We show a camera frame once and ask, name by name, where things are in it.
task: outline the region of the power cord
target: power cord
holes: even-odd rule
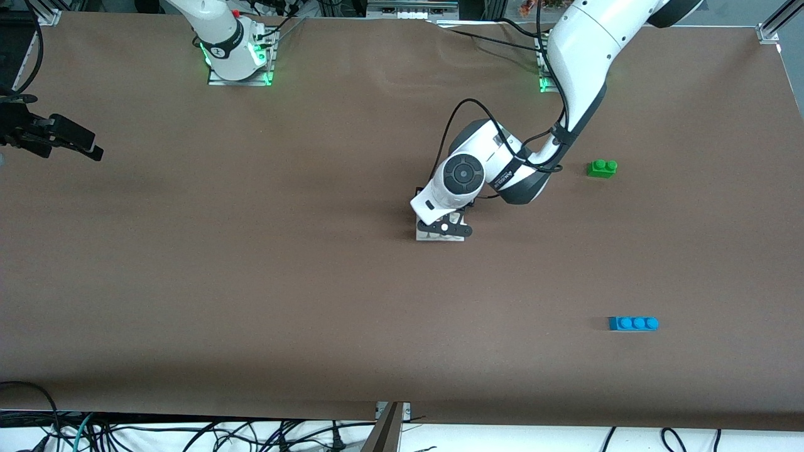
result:
[[[488,36],[480,36],[480,35],[476,35],[475,33],[468,33],[466,31],[454,30],[452,28],[448,28],[447,30],[452,31],[453,33],[458,33],[459,35],[469,36],[471,38],[483,39],[484,41],[489,41],[489,42],[492,42],[492,43],[502,44],[504,46],[516,47],[516,48],[521,48],[521,49],[525,49],[525,50],[529,50],[529,51],[539,51],[539,49],[537,49],[536,47],[528,47],[528,46],[523,46],[522,44],[509,43],[508,41],[502,41],[501,39],[489,38]]]
[[[553,81],[556,82],[556,89],[558,89],[558,93],[561,96],[561,104],[564,107],[563,116],[564,116],[564,128],[569,129],[569,108],[567,105],[567,97],[564,94],[564,87],[561,86],[561,82],[558,80],[556,73],[553,72],[552,65],[550,64],[550,58],[548,57],[548,51],[544,47],[544,42],[542,40],[542,0],[536,0],[536,33],[531,33],[530,31],[525,30],[524,28],[520,27],[518,23],[510,20],[509,18],[499,18],[495,22],[507,23],[511,25],[515,30],[519,33],[528,36],[530,38],[536,38],[536,41],[539,43],[539,50],[538,52],[542,54],[544,58],[544,65],[547,66],[548,71],[552,75]]]
[[[24,386],[27,388],[36,389],[37,391],[41,392],[47,399],[47,403],[50,405],[51,411],[53,412],[53,426],[56,431],[56,437],[67,441],[67,439],[64,438],[64,436],[61,433],[61,425],[59,424],[59,410],[55,407],[53,397],[51,397],[50,393],[46,391],[45,388],[39,386],[38,384],[33,384],[29,381],[19,381],[19,380],[0,381],[0,388],[2,388],[3,386]]]
[[[508,149],[508,152],[510,152],[511,155],[514,158],[517,158],[518,160],[520,160],[524,166],[528,166],[528,167],[533,168],[534,170],[536,170],[538,172],[542,172],[542,173],[557,173],[557,172],[559,172],[559,171],[561,171],[563,169],[563,167],[561,165],[556,165],[555,168],[545,168],[545,167],[543,167],[541,165],[535,165],[533,163],[528,162],[527,158],[525,158],[525,159],[520,158],[514,152],[514,150],[511,149],[511,144],[508,142],[508,139],[506,138],[505,134],[503,133],[503,129],[500,127],[500,124],[494,118],[494,115],[491,114],[491,111],[489,111],[489,109],[481,101],[478,101],[477,99],[473,99],[473,98],[469,97],[469,98],[464,99],[463,101],[458,102],[458,104],[455,106],[455,109],[453,110],[452,114],[449,115],[449,120],[447,121],[447,126],[444,128],[444,133],[441,135],[441,144],[438,145],[438,153],[436,154],[436,161],[433,164],[433,169],[430,171],[430,176],[428,178],[428,182],[436,174],[436,169],[438,168],[438,163],[441,161],[441,153],[444,152],[444,142],[447,139],[447,133],[449,132],[449,127],[452,125],[452,121],[455,118],[455,114],[457,113],[457,111],[464,104],[466,104],[468,102],[477,105],[478,107],[480,107],[483,110],[483,112],[486,114],[486,116],[491,120],[492,124],[494,124],[495,129],[497,129],[497,134],[499,135],[500,140],[502,141],[502,143]],[[522,147],[524,147],[527,143],[529,143],[529,142],[531,142],[531,141],[533,141],[533,140],[535,140],[537,138],[541,138],[541,137],[543,137],[543,136],[545,136],[545,135],[547,135],[549,133],[550,133],[550,130],[547,130],[547,131],[542,132],[541,134],[537,134],[537,135],[534,135],[533,137],[528,138],[527,140],[525,140],[525,142],[523,142]],[[490,199],[490,198],[496,198],[496,196],[491,196],[491,197],[483,198],[483,199]]]
[[[667,452],[675,452],[675,450],[673,450],[670,447],[670,445],[667,444],[666,435],[667,435],[668,432],[673,434],[673,436],[675,436],[675,440],[679,443],[679,446],[681,446],[681,452],[687,452],[687,447],[684,445],[684,442],[681,441],[681,437],[679,436],[679,434],[677,434],[675,432],[675,430],[671,429],[670,427],[665,427],[665,428],[662,429],[662,432],[660,434],[661,434],[661,437],[662,437],[662,444],[664,445],[664,448],[667,449]],[[717,452],[717,447],[720,445],[720,435],[722,433],[723,433],[722,429],[717,429],[716,430],[716,432],[715,432],[715,444],[712,446],[712,452]]]
[[[611,441],[611,437],[614,435],[614,430],[616,429],[616,426],[612,427],[611,430],[609,430],[609,434],[605,435],[605,441],[603,441],[603,449],[601,449],[601,452],[606,452],[609,448],[609,442]]]
[[[341,452],[347,448],[347,445],[343,444],[343,440],[341,439],[341,431],[338,428],[338,423],[332,421],[332,447],[330,448],[330,452]]]
[[[283,25],[285,25],[290,19],[292,19],[294,17],[296,17],[295,14],[288,14],[288,17],[286,17],[285,20],[280,22],[279,25],[277,25],[276,28],[274,28],[273,30],[269,31],[268,33],[265,33],[264,35],[257,35],[256,38],[257,39],[263,39],[263,38],[269,37],[270,35],[273,35],[274,33],[277,33],[279,31],[279,29],[282,28]]]
[[[210,422],[209,424],[207,424],[206,427],[204,427],[201,430],[199,430],[198,432],[196,432],[195,436],[193,436],[193,438],[190,438],[190,441],[187,442],[187,444],[184,446],[184,449],[182,449],[182,452],[187,452],[190,449],[190,446],[192,446],[194,442],[198,441],[199,438],[201,438],[202,435],[204,435],[205,433],[207,433],[210,430],[214,429],[215,426],[218,425],[218,424],[219,424],[219,422],[217,422],[217,421]]]

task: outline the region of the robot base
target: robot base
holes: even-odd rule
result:
[[[263,31],[258,31],[261,34],[264,34],[265,31],[276,30],[276,27],[265,27]],[[277,47],[279,44],[279,32],[274,31],[270,36],[266,36],[260,41],[256,42],[256,45],[262,47],[261,50],[255,51],[255,55],[257,58],[265,59],[267,63],[264,66],[257,69],[250,77],[246,77],[243,80],[225,80],[220,78],[218,74],[212,71],[212,68],[209,70],[209,77],[207,78],[207,84],[214,85],[214,86],[271,86],[273,83],[273,68],[277,61]]]

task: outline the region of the black cable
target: black cable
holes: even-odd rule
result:
[[[539,9],[541,9],[541,1],[538,1],[538,2],[537,2],[537,5],[536,5],[536,13],[538,13],[538,12],[539,12]],[[539,34],[538,34],[538,33],[531,33],[530,31],[525,30],[524,28],[520,27],[518,23],[514,22],[513,20],[511,20],[511,19],[509,19],[509,18],[506,18],[506,17],[501,17],[501,18],[495,19],[495,22],[507,23],[508,25],[510,25],[510,26],[512,26],[514,29],[516,29],[516,30],[517,30],[519,33],[522,33],[522,34],[523,34],[523,35],[525,35],[525,36],[529,36],[529,37],[531,37],[531,38],[539,38]]]
[[[488,118],[494,124],[495,129],[497,129],[497,134],[500,137],[500,140],[502,141],[502,143],[508,149],[508,152],[510,152],[511,156],[513,156],[514,158],[517,158],[518,160],[521,160],[522,164],[524,166],[528,166],[528,167],[533,168],[534,170],[542,172],[542,173],[557,173],[557,172],[559,172],[559,171],[561,171],[563,169],[561,165],[556,165],[556,167],[553,168],[553,169],[545,168],[545,167],[543,167],[541,165],[535,165],[534,163],[528,162],[527,158],[525,158],[525,159],[520,158],[514,152],[514,150],[511,149],[511,144],[508,142],[508,139],[506,138],[505,134],[503,133],[503,129],[500,127],[499,122],[497,122],[497,119],[495,119],[494,115],[491,114],[491,111],[489,111],[489,109],[486,108],[486,106],[481,101],[478,101],[477,99],[472,99],[471,97],[469,97],[469,98],[464,99],[463,101],[458,102],[458,104],[455,106],[455,109],[453,110],[452,114],[449,115],[449,120],[447,121],[447,126],[444,128],[444,134],[441,135],[441,144],[438,145],[438,153],[436,154],[436,161],[433,164],[433,169],[430,171],[430,177],[428,179],[428,182],[436,174],[436,169],[438,168],[438,162],[441,161],[441,153],[444,151],[444,142],[446,141],[447,133],[449,132],[449,127],[452,125],[452,121],[455,118],[455,114],[467,102],[471,102],[471,103],[477,105],[478,107],[480,107],[483,110],[483,112],[486,114],[486,116],[488,116]],[[546,135],[548,133],[549,133],[549,131],[542,132],[541,134],[538,134],[538,135],[535,135],[534,137],[528,138],[525,142],[530,142],[530,141],[535,140],[535,139],[537,139],[539,137],[543,137],[544,135]]]
[[[89,428],[87,440],[89,441],[90,446],[94,446],[93,449],[95,452],[106,452],[106,446],[103,444],[103,435],[101,432],[95,433],[94,425],[87,425],[87,427]]]
[[[662,429],[662,432],[661,432],[661,435],[662,435],[662,444],[664,445],[664,448],[665,448],[665,449],[667,449],[667,451],[668,451],[668,452],[675,452],[675,450],[673,450],[673,449],[670,447],[670,445],[669,445],[669,444],[667,444],[667,438],[665,438],[665,435],[667,435],[667,432],[670,432],[670,433],[672,433],[672,434],[673,434],[673,436],[675,436],[675,440],[676,440],[677,442],[679,442],[679,446],[681,446],[681,451],[682,451],[682,452],[687,452],[687,447],[684,445],[684,442],[683,442],[683,441],[681,441],[681,437],[679,436],[679,434],[677,434],[677,433],[675,432],[675,430],[671,429],[670,427],[665,427],[665,428],[663,428],[663,429]],[[712,445],[712,452],[717,452],[717,448],[718,448],[718,446],[720,445],[720,435],[721,435],[722,433],[723,433],[723,430],[722,430],[722,429],[717,429],[717,430],[715,431],[715,444],[714,444],[714,445]]]
[[[215,442],[213,443],[215,445],[212,447],[212,452],[218,452],[217,445],[218,445],[218,441],[220,441],[220,437],[218,436],[218,432],[213,431],[212,434],[215,435]]]
[[[228,430],[226,430],[226,429],[208,429],[207,427],[202,427],[202,428],[198,428],[198,427],[156,428],[156,427],[139,427],[139,426],[136,426],[136,425],[115,425],[114,427],[112,427],[113,432],[117,432],[117,431],[120,431],[120,430],[138,430],[138,431],[141,431],[141,432],[155,432],[155,433],[159,433],[159,432],[192,432],[192,433],[198,433],[200,431],[209,432],[209,433],[212,433],[212,432],[224,432],[224,433],[227,433],[228,432]]]
[[[37,41],[39,41],[39,50],[36,52],[36,63],[34,64],[34,68],[31,69],[31,73],[28,75],[28,78],[25,80],[25,83],[20,85],[19,89],[17,89],[17,94],[25,91],[31,83],[36,78],[36,74],[39,73],[39,68],[42,67],[42,58],[44,57],[45,53],[45,43],[42,40],[42,27],[39,25],[39,17],[36,15],[34,11],[34,7],[31,5],[29,0],[24,0],[25,5],[28,7],[28,10],[31,12],[31,17],[34,19],[34,28],[36,29]]]
[[[254,435],[254,442],[258,442],[258,441],[260,441],[260,437],[259,437],[259,436],[257,436],[257,434],[256,434],[256,430],[254,430],[254,423],[253,423],[253,422],[249,422],[249,423],[248,423],[248,429],[250,429],[250,430],[252,431],[252,435]],[[251,446],[252,446],[252,444],[251,444],[251,443],[249,443],[249,444],[248,444],[248,451],[249,451],[249,452],[251,452]]]
[[[107,430],[108,430],[108,432],[109,432],[109,433],[108,433],[109,438],[111,438],[113,442],[116,442],[116,443],[117,443],[117,445],[118,445],[118,446],[120,446],[120,447],[122,447],[122,448],[123,448],[123,449],[124,449],[126,452],[134,452],[133,450],[131,450],[131,449],[129,449],[128,447],[126,447],[126,446],[125,446],[125,444],[123,444],[123,443],[122,443],[122,442],[121,442],[119,439],[117,439],[117,437],[116,437],[116,436],[114,436],[114,432],[112,431],[112,427],[111,427],[111,426],[110,426],[110,427],[109,427]]]
[[[360,0],[352,0],[352,8],[355,9],[355,14],[358,17],[366,17],[366,7],[363,6]]]
[[[293,17],[294,17],[293,14],[288,14],[288,17],[286,17],[285,20],[280,22],[279,25],[277,25],[276,28],[274,28],[273,30],[269,31],[268,33],[265,33],[264,35],[257,35],[256,38],[257,39],[263,39],[263,38],[269,37],[270,35],[273,35],[274,33],[278,32],[279,29],[282,28],[282,26],[285,25]]]
[[[218,424],[219,424],[219,422],[213,421],[213,422],[210,422],[209,424],[207,424],[206,427],[204,427],[201,430],[199,430],[193,436],[193,438],[191,438],[190,441],[187,442],[187,444],[184,446],[184,449],[182,449],[182,452],[187,452],[190,449],[190,446],[192,446],[194,442],[198,441],[199,438],[201,438],[205,433],[209,432],[211,429],[215,428],[215,426],[218,425]]]
[[[330,452],[341,452],[346,448],[347,446],[343,444],[343,439],[341,438],[341,431],[338,429],[338,423],[332,421],[332,447]]]
[[[488,116],[488,118],[491,120],[491,122],[494,123],[494,127],[497,129],[497,134],[499,135],[499,137],[502,140],[502,142],[505,143],[505,146],[506,146],[506,148],[508,148],[508,151],[511,152],[511,155],[516,157],[516,153],[514,152],[513,149],[511,149],[511,144],[508,143],[508,138],[506,138],[505,134],[503,133],[503,130],[500,128],[500,124],[497,122],[496,119],[494,119],[494,115],[491,114],[489,109],[486,108],[486,106],[481,101],[478,101],[477,99],[472,99],[471,97],[468,97],[468,98],[464,99],[463,101],[458,102],[457,105],[455,106],[455,109],[453,110],[452,114],[449,115],[449,121],[447,121],[447,126],[444,128],[444,134],[441,135],[441,144],[438,145],[438,154],[436,154],[436,162],[433,164],[433,170],[430,171],[430,178],[428,179],[428,181],[430,179],[432,179],[433,176],[436,174],[436,168],[438,168],[438,162],[441,160],[441,152],[444,151],[444,142],[447,139],[447,133],[449,132],[449,126],[452,125],[452,120],[455,118],[455,113],[457,113],[457,111],[467,102],[471,102],[471,103],[477,105],[478,107],[480,107],[483,110],[483,112],[486,114],[486,116]]]
[[[281,438],[283,435],[290,432],[290,430],[295,429],[298,427],[302,422],[301,421],[282,421],[279,424],[279,428],[276,429],[271,436],[265,440],[265,444],[262,445],[260,448],[260,452],[265,452],[270,448],[276,446],[276,441]]]
[[[232,438],[240,438],[240,437],[237,436],[237,432],[241,431],[242,429],[245,429],[246,427],[250,426],[252,423],[253,423],[253,421],[245,422],[240,427],[234,429],[233,431],[225,434],[224,436],[222,436],[220,438],[218,438],[217,433],[215,433],[216,440],[215,440],[215,446],[212,448],[212,452],[218,452],[218,450],[224,445],[224,443],[227,442],[227,441],[230,441]]]
[[[489,41],[489,42],[497,43],[497,44],[502,44],[504,46],[511,46],[511,47],[521,48],[521,49],[525,49],[525,50],[529,50],[529,51],[539,51],[539,49],[537,49],[536,47],[528,47],[528,46],[523,46],[522,44],[509,43],[508,41],[502,41],[500,39],[489,38],[487,36],[480,36],[480,35],[476,35],[474,33],[467,33],[465,31],[454,30],[452,28],[448,28],[447,30],[452,31],[453,33],[458,33],[459,35],[469,36],[469,37],[477,38],[477,39],[483,39],[485,41]]]
[[[303,436],[303,437],[301,437],[299,439],[291,441],[290,443],[288,443],[288,447],[293,447],[293,446],[295,446],[297,444],[300,444],[302,442],[310,440],[314,436],[318,436],[320,434],[330,432],[333,429],[348,429],[349,427],[364,427],[364,426],[374,425],[374,424],[375,424],[375,422],[355,422],[353,424],[341,424],[341,425],[338,425],[336,427],[329,427],[329,428],[326,428],[326,429],[320,429],[319,431],[313,432],[311,434],[307,434],[307,435],[305,435],[305,436]]]
[[[670,448],[670,446],[667,444],[667,439],[664,437],[664,435],[666,435],[667,432],[670,432],[673,434],[673,436],[675,436],[675,440],[678,441],[679,446],[681,446],[681,451],[687,452],[687,447],[684,446],[684,442],[681,441],[681,437],[679,436],[679,434],[677,434],[675,430],[671,429],[670,427],[665,427],[662,429],[661,435],[662,435],[662,444],[664,445],[664,448],[667,449],[668,452],[675,452],[675,450]]]
[[[39,442],[36,443],[36,446],[34,446],[34,448],[31,449],[31,452],[44,452],[45,447],[47,447],[48,441],[50,441],[50,437],[45,435],[45,437],[40,439]]]
[[[109,450],[113,450],[114,452],[120,452],[120,450],[114,444],[112,432],[110,431],[110,426],[108,423],[103,422],[100,425],[100,434],[103,435],[103,439],[106,440],[106,446],[109,448]]]
[[[605,435],[605,441],[603,441],[603,449],[601,449],[601,452],[606,452],[606,450],[609,448],[609,442],[611,441],[611,437],[614,435],[614,430],[616,429],[616,426],[612,427],[611,430],[609,430],[609,434]]]
[[[303,442],[314,442],[314,443],[318,444],[319,446],[324,447],[324,448],[325,448],[325,450],[329,450],[330,452],[332,452],[333,450],[335,450],[335,449],[333,449],[333,448],[332,448],[332,447],[331,447],[329,444],[326,444],[325,442],[321,442],[321,441],[319,441],[319,440],[317,440],[317,439],[306,439],[306,440],[304,440]]]
[[[541,134],[536,134],[536,135],[528,138],[527,140],[523,141],[522,146],[525,147],[525,146],[527,146],[527,144],[529,142],[532,142],[533,140],[537,140],[537,139],[542,138],[542,137],[544,137],[546,135],[549,135],[551,132],[552,132],[552,130],[548,129],[548,130],[545,130],[544,132],[542,132]]]
[[[539,53],[541,53],[542,58],[544,58],[544,65],[547,66],[553,81],[556,82],[556,89],[558,89],[559,96],[561,96],[561,104],[564,106],[564,128],[568,130],[569,108],[567,105],[567,97],[564,94],[564,87],[561,86],[561,82],[558,80],[556,73],[553,72],[552,65],[550,64],[550,58],[548,57],[548,51],[544,47],[544,41],[542,40],[542,0],[536,0],[536,33],[531,33],[530,31],[525,30],[524,28],[520,27],[518,23],[510,20],[509,18],[499,18],[495,22],[507,23],[519,33],[531,38],[536,38],[536,41],[539,43]]]
[[[2,386],[14,386],[14,385],[16,385],[16,386],[26,386],[28,388],[36,389],[37,391],[41,392],[45,396],[45,398],[47,399],[47,403],[51,406],[51,411],[53,412],[53,425],[55,426],[56,437],[59,438],[59,439],[64,438],[64,436],[61,433],[61,425],[59,424],[59,410],[55,407],[55,402],[53,401],[53,397],[51,397],[50,393],[48,391],[46,391],[45,388],[39,386],[38,384],[33,384],[31,382],[28,382],[28,381],[18,381],[18,380],[0,381],[0,387],[2,387]]]
[[[722,429],[718,429],[715,432],[715,445],[712,446],[712,452],[717,452],[717,446],[720,445],[720,434],[723,433]]]

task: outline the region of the metal frame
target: metal frame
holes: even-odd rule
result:
[[[321,14],[324,17],[341,17],[341,3],[343,0],[321,0],[318,2],[321,7]]]
[[[28,51],[25,52],[25,56],[23,57],[23,62],[19,65],[19,70],[17,71],[17,76],[14,78],[14,83],[11,84],[11,89],[14,91],[17,90],[19,87],[19,82],[23,79],[23,72],[25,72],[25,66],[28,64],[28,59],[31,58],[31,53],[33,53],[36,45],[36,40],[39,39],[39,35],[34,31],[34,35],[31,36],[31,43],[28,44]]]
[[[403,402],[391,402],[386,405],[360,452],[397,452],[400,447],[404,415]]]
[[[368,0],[366,18],[458,20],[459,10],[457,0]]]
[[[505,15],[508,0],[486,0],[486,9],[483,10],[485,20],[497,20]]]
[[[796,14],[801,10],[804,10],[804,0],[786,0],[767,20],[757,25],[757,38],[759,38],[760,43],[777,43],[779,41],[779,30],[790,23],[790,20],[796,17]]]
[[[59,22],[61,11],[72,8],[64,0],[30,0],[34,13],[39,17],[39,25],[52,27]]]

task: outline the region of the brown table surface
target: brown table surface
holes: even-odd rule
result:
[[[408,200],[459,100],[521,138],[555,120],[530,52],[310,20],[274,86],[225,88],[181,16],[44,33],[32,109],[106,155],[2,150],[2,379],[65,409],[804,428],[804,123],[753,30],[641,31],[564,172],[478,202],[462,244],[416,243]]]

